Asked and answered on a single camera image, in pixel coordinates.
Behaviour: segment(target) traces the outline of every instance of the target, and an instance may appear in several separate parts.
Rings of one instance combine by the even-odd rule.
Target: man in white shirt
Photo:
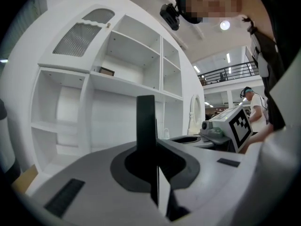
[[[251,114],[249,121],[251,123],[254,134],[264,128],[266,118],[264,116],[265,100],[258,94],[254,93],[252,88],[246,87],[244,89],[244,95],[248,101],[251,101]]]

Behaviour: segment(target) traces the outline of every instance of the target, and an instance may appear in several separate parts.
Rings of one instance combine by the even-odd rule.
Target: perforated panel
[[[106,24],[108,21],[110,21],[111,18],[113,18],[115,13],[111,10],[100,8],[93,10],[88,15],[84,16],[84,20],[88,20],[91,22],[98,22],[101,24]]]
[[[100,27],[89,24],[75,24],[58,43],[53,53],[82,57],[100,30]]]

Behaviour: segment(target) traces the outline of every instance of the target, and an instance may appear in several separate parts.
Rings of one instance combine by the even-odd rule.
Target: black headset
[[[240,92],[240,98],[244,98],[246,96],[246,90],[247,89],[252,89],[251,87],[245,87],[241,92]]]
[[[192,13],[186,12],[186,0],[175,0],[176,5],[172,3],[164,4],[160,10],[160,15],[172,28],[178,30],[180,26],[180,15],[191,24],[199,24],[203,21],[202,17],[194,17]]]
[[[193,17],[191,13],[186,12],[185,0],[175,0],[179,9],[179,14],[191,24],[199,24],[203,21],[202,17]]]

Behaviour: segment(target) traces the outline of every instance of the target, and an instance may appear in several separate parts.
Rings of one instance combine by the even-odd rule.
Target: white device
[[[219,127],[225,136],[231,138],[236,153],[244,147],[253,133],[242,105],[229,108],[209,121],[213,128]]]

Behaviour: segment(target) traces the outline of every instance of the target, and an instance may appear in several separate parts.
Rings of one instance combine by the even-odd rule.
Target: railing
[[[258,75],[258,68],[253,61],[224,67],[198,75],[201,84],[210,85],[224,81],[235,80]]]

